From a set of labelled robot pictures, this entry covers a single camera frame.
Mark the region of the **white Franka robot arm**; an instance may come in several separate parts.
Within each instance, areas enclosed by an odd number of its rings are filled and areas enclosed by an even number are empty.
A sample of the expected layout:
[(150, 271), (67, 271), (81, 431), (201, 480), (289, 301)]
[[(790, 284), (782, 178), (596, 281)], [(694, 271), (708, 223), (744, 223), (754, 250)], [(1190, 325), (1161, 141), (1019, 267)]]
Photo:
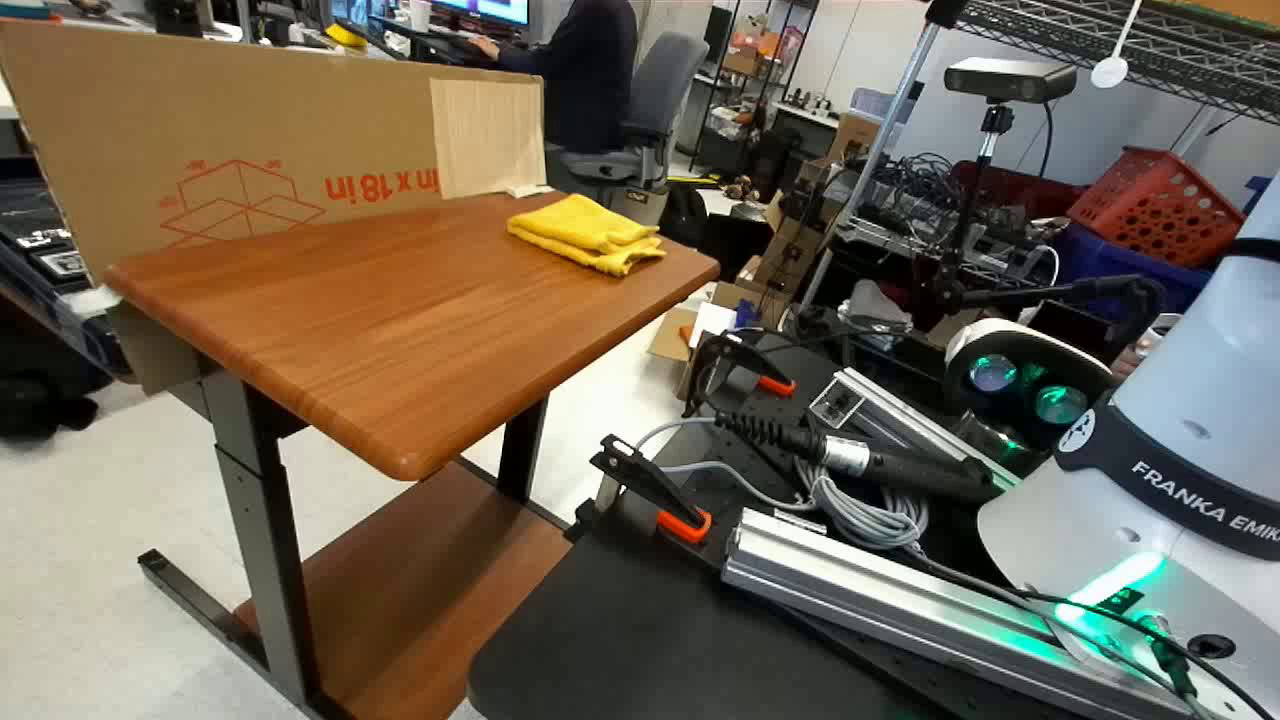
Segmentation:
[(979, 543), (1072, 623), (1130, 617), (1280, 706), (1280, 174), (1190, 308), (1013, 490)]

